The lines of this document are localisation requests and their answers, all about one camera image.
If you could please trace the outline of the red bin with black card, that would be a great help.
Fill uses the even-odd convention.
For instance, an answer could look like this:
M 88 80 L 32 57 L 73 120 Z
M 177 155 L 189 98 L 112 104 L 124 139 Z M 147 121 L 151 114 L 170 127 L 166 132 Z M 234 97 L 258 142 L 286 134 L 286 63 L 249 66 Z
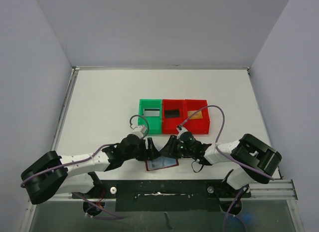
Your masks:
M 162 133 L 177 134 L 177 126 L 185 119 L 185 104 L 182 99 L 162 100 Z

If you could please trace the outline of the red bin with gold card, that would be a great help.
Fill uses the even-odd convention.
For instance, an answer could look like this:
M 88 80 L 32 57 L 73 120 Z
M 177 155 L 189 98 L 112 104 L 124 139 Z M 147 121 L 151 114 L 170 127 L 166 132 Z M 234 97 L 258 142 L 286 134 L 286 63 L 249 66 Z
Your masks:
M 189 117 L 197 110 L 207 106 L 206 100 L 186 99 L 185 106 L 187 116 Z M 185 124 L 184 127 L 193 134 L 206 135 L 209 134 L 210 117 L 208 108 L 205 108 L 194 114 Z

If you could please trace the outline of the green plastic bin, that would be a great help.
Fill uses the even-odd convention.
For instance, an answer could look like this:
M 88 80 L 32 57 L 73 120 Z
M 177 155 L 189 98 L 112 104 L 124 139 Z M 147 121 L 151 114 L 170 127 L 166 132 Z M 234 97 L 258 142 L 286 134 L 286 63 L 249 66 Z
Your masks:
M 139 115 L 143 116 L 145 108 L 159 108 L 159 117 L 145 117 L 149 124 L 149 135 L 162 134 L 162 100 L 161 99 L 140 99 Z

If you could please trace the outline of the red leather card holder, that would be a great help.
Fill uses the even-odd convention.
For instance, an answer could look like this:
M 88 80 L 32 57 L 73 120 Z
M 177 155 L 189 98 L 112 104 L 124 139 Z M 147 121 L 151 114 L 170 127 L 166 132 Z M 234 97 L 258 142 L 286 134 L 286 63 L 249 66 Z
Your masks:
M 146 161 L 146 170 L 147 171 L 155 171 L 155 170 L 161 170 L 171 167 L 176 167 L 179 165 L 178 159 L 169 158 L 160 156 L 154 160 L 147 160 Z

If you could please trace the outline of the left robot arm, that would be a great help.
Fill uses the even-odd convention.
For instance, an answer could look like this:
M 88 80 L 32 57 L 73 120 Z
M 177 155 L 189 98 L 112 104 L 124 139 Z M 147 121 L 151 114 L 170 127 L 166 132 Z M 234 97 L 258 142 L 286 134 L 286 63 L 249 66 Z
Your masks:
M 121 142 L 102 145 L 94 153 L 62 156 L 49 151 L 22 172 L 20 186 L 26 189 L 34 205 L 64 193 L 98 199 L 105 188 L 97 172 L 117 169 L 131 159 L 145 162 L 158 157 L 160 153 L 152 138 L 129 134 Z

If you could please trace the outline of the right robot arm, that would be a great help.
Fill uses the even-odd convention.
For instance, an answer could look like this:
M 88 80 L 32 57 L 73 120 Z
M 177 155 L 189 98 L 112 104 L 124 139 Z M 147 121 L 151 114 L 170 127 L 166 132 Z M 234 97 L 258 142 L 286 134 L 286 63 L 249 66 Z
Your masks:
M 192 158 L 202 167 L 233 162 L 232 169 L 222 184 L 223 193 L 229 197 L 240 188 L 255 181 L 267 184 L 282 160 L 282 155 L 255 136 L 245 134 L 241 139 L 226 144 L 205 144 L 195 139 L 189 131 L 171 135 L 159 151 L 162 156 L 180 159 Z

